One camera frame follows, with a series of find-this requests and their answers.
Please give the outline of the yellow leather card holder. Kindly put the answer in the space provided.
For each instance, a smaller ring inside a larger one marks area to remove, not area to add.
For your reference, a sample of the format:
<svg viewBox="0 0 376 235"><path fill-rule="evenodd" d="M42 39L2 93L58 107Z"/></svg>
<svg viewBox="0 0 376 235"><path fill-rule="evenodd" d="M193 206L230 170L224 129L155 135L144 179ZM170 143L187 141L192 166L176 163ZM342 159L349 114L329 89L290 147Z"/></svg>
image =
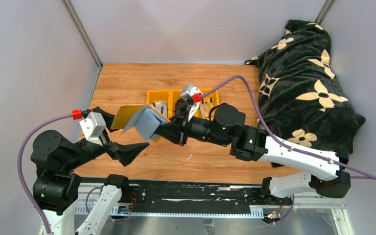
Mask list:
<svg viewBox="0 0 376 235"><path fill-rule="evenodd" d="M135 128L144 141L158 142L161 137L155 132L169 122L170 120L151 104L122 105L113 119L111 129L125 133Z"/></svg>

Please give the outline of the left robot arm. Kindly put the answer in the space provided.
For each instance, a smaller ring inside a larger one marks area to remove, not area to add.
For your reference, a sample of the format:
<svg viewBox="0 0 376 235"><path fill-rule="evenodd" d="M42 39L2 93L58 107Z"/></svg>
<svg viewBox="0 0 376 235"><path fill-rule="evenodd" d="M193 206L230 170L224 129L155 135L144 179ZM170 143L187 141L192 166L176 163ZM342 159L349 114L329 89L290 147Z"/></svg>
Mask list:
<svg viewBox="0 0 376 235"><path fill-rule="evenodd" d="M101 197L86 221L76 229L74 210L82 178L74 170L97 157L108 154L123 166L129 165L147 142L122 145L110 140L114 115L99 107L74 110L70 118L79 120L84 138L71 142L56 130L46 130L33 142L31 161L37 168L33 202L48 235L97 235L101 232L115 203L135 198L129 180L111 174L104 182Z"/></svg>

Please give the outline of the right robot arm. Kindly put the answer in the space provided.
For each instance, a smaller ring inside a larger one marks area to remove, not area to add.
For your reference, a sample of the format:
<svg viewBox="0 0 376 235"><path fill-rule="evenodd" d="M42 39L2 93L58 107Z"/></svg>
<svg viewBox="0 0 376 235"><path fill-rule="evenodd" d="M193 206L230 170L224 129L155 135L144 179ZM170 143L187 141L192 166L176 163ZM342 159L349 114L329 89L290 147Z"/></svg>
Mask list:
<svg viewBox="0 0 376 235"><path fill-rule="evenodd" d="M292 194L315 192L328 198L343 198L351 187L350 174L341 163L348 162L346 150L320 151L294 144L265 130L246 125L246 115L229 104L214 108L214 118L188 118L187 105L181 104L170 122L155 133L184 146L188 138L220 146L230 146L230 155L243 161L262 161L299 169L285 177L266 177L261 183L260 198L273 204Z"/></svg>

